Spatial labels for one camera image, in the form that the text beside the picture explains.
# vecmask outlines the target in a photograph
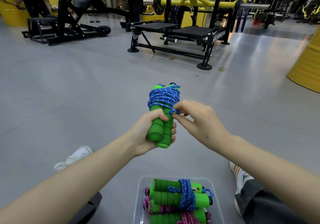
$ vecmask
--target left hand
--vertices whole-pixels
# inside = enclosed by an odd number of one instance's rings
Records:
[[[157,143],[151,141],[147,138],[148,131],[152,125],[152,121],[160,118],[163,121],[168,121],[169,119],[165,116],[162,109],[157,109],[149,113],[144,114],[135,125],[128,131],[130,140],[133,141],[135,148],[135,156],[141,156],[148,151],[157,148]],[[171,130],[171,144],[175,141],[177,133],[177,124],[173,123],[173,128]]]

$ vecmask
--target black foot base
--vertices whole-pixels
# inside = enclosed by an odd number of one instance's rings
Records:
[[[198,67],[199,69],[203,69],[203,70],[211,70],[211,69],[212,69],[212,66],[211,66],[211,65],[207,65],[206,67],[203,67],[203,66],[202,66],[202,63],[197,64],[197,67]]]
[[[137,52],[139,52],[139,49],[134,49],[134,50],[128,49],[128,52],[130,52],[130,53],[137,53]]]

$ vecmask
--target white sneaker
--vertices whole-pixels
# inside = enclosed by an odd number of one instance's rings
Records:
[[[62,161],[57,163],[53,168],[56,171],[61,171],[65,169],[67,166],[74,164],[75,162],[79,161],[82,158],[85,158],[92,154],[93,151],[89,146],[81,146],[78,148],[71,156],[69,156],[66,161]]]
[[[230,168],[231,168],[232,172],[234,173],[235,181],[237,184],[237,190],[236,190],[235,194],[239,194],[241,192],[241,189],[243,188],[245,182],[250,179],[254,179],[254,178],[232,162],[230,162]],[[236,198],[234,198],[234,206],[235,206],[235,209],[237,210],[238,214],[241,215]]]

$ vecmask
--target gym floor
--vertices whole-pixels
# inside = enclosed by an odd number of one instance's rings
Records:
[[[108,37],[49,47],[24,39],[21,28],[0,19],[0,208],[52,176],[53,166],[79,146],[98,150],[125,133],[148,112],[149,92],[158,83],[181,85],[181,99],[212,106],[232,134],[320,174],[320,95],[286,77],[316,26],[285,21],[295,27],[277,33],[285,25],[277,22],[267,35],[231,34],[230,45],[214,46],[213,69],[203,71],[192,58],[144,48],[128,53],[131,33],[119,17],[100,20],[112,29]],[[292,37],[293,30],[298,35]],[[285,31],[287,36],[270,35]],[[154,45],[163,43],[159,34],[146,36]],[[134,159],[101,190],[90,223],[131,223],[143,175],[206,177],[225,223],[243,223],[234,208],[228,160],[180,125],[177,131],[169,149]]]

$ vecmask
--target clear plastic container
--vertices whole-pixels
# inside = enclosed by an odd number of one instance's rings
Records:
[[[211,224],[224,224],[217,194],[216,194],[216,191],[214,190],[213,183],[209,179],[200,178],[200,177],[163,177],[163,176],[160,177],[160,176],[149,176],[149,175],[144,175],[139,179],[132,224],[150,224],[150,215],[146,213],[146,211],[143,209],[143,200],[145,198],[145,193],[144,193],[145,188],[152,186],[153,180],[155,178],[172,180],[172,181],[178,181],[179,179],[183,179],[183,178],[190,179],[191,182],[200,183],[205,188],[210,189],[213,193],[213,198],[212,198],[213,205],[210,205],[208,208],[205,208],[205,211],[212,214],[211,220],[210,220]]]

